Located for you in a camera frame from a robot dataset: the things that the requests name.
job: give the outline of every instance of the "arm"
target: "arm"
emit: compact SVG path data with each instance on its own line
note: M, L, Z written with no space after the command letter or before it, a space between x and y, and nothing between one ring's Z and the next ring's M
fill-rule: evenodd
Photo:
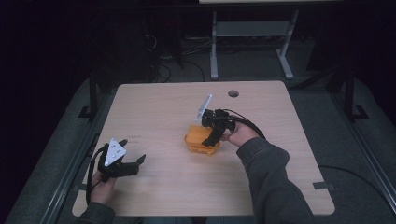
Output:
M92 177L92 185L98 184L92 190L91 202L88 204L87 210L79 217L77 223L112 223L116 213L106 205L113 195L116 179L109 178L107 182L102 182L101 180L102 174L98 171Z
M285 169L288 152L240 123L224 140L240 147L236 153L247 172L257 223L314 223L303 194L288 180Z

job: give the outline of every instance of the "hand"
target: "hand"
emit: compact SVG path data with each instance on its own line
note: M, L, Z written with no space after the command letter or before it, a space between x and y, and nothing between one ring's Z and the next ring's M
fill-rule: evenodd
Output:
M92 186L97 184L91 192L91 202L107 205L114 193L117 178L109 178L107 182L102 181L103 174L97 171L92 177Z
M232 144L241 147L246 143L248 140L259 137L259 135L254 132L250 127L247 125L236 122L235 123L235 130L231 133L225 133L222 137L222 141L229 141Z

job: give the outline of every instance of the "dark background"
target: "dark background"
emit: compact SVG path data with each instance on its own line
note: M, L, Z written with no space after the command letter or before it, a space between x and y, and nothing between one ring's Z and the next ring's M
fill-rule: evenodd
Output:
M102 6L106 1L84 4ZM102 76L116 80L107 82L110 86L102 84L102 91L121 82L148 82L153 59L145 52L144 30L157 35L159 44L174 54L179 53L178 43L183 35L210 34L208 11L104 16L79 9L80 5L72 1L0 2L1 222L35 168L74 92L93 70L100 69ZM302 40L313 36L317 40L308 69L325 69L340 62L350 64L393 124L395 9L394 3L386 1L306 7L301 10L293 35ZM133 38L134 43L126 41L128 38ZM109 59L103 49L112 51L117 59ZM128 77L111 75L112 71L127 74L131 70L134 72Z

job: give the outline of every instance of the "gray floor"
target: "gray floor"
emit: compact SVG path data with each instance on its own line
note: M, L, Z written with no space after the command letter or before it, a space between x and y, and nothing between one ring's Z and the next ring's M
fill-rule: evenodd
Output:
M234 54L219 54L219 81L236 80L282 80L287 86L292 86L311 77L314 72L306 71L313 41L293 41L290 44L288 59L294 80L286 80L281 66L276 58L276 43L266 44L260 48L249 48ZM184 60L197 63L205 73L205 81L210 80L209 53L186 55ZM193 82L203 81L200 70L191 63L185 63L181 69L174 61L165 61L164 65L172 71L170 81ZM166 69L160 70L164 77L168 76ZM342 92L331 95L325 91L327 78L323 78L303 91L290 91L300 121L314 155L319 165L334 166L348 169L376 186L359 142L354 138L348 121L337 107ZM100 112L95 123L78 118L81 108L89 104L88 82L81 85L76 92L64 117L50 139L40 162L37 164L31 178L26 184L19 200L8 217L7 223L39 223L42 217L48 215L48 206L62 189L62 177L77 148L88 146L94 135L100 133L106 120L112 99L111 94L100 95ZM393 169L396 158L396 128L375 103L366 86L356 82L355 103L362 105L369 119L357 120L357 127L365 141L373 149L377 159L396 186L396 170ZM62 209L53 217L56 223L70 223L76 218L71 214L73 201L77 194L74 186L81 182L88 166L89 159L77 169L73 176L74 184L62 203ZM320 168L326 182L335 186L331 190L335 204L334 214L326 217L316 217L322 223L395 223L395 216L373 189L355 175L333 168ZM114 223L134 223L135 219L117 217Z

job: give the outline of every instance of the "orange object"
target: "orange object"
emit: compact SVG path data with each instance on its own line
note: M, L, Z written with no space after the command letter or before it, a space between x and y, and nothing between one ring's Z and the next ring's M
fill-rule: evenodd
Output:
M210 135L212 132L211 128L206 128L198 125L190 125L189 132L184 137L184 141L191 152L205 153L208 156L213 155L213 153L220 146L220 142L217 142L213 147L206 147L202 145L202 142Z

